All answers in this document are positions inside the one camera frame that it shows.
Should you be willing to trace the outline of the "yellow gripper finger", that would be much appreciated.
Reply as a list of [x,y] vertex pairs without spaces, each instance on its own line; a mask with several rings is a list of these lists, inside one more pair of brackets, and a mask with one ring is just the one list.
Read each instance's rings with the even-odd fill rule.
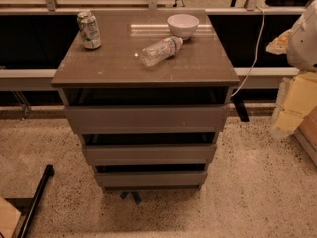
[[276,139],[292,135],[317,106],[317,73],[303,72],[284,78],[279,86],[270,132]]
[[288,40],[292,31],[290,29],[284,31],[279,36],[274,38],[267,46],[266,50],[275,55],[287,53]]

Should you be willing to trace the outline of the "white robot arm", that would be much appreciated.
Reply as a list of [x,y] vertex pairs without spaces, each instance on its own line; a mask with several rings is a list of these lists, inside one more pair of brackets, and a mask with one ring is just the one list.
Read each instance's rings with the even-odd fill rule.
[[286,54],[288,64],[299,69],[296,76],[284,78],[279,86],[270,132],[281,139],[293,134],[317,106],[317,1],[308,6],[291,29],[271,41],[266,50]]

